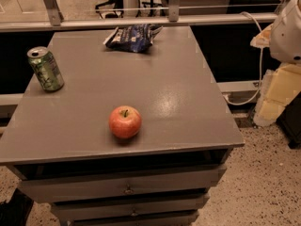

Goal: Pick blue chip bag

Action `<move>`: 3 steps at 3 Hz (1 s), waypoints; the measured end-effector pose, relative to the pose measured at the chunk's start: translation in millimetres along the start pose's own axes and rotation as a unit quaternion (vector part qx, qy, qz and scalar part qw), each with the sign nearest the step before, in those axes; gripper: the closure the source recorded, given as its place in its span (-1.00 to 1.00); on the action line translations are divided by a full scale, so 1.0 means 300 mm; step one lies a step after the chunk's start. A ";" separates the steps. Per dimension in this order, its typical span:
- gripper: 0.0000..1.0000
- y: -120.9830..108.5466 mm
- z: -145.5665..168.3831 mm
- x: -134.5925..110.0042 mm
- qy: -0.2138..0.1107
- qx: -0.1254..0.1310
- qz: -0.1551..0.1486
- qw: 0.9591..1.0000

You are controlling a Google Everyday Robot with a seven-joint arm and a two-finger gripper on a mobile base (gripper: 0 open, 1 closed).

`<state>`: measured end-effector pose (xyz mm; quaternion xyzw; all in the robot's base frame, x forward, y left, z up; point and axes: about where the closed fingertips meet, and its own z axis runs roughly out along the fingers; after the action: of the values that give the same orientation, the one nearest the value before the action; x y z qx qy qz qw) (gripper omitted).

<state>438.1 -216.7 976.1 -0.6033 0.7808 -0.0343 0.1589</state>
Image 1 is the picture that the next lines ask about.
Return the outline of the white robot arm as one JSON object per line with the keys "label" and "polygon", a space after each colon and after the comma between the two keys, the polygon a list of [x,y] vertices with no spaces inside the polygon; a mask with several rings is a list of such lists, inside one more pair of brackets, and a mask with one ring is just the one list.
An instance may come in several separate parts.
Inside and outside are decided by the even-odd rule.
{"label": "white robot arm", "polygon": [[270,50],[272,58],[292,64],[301,63],[301,0],[291,0],[275,21],[265,27],[250,45]]}

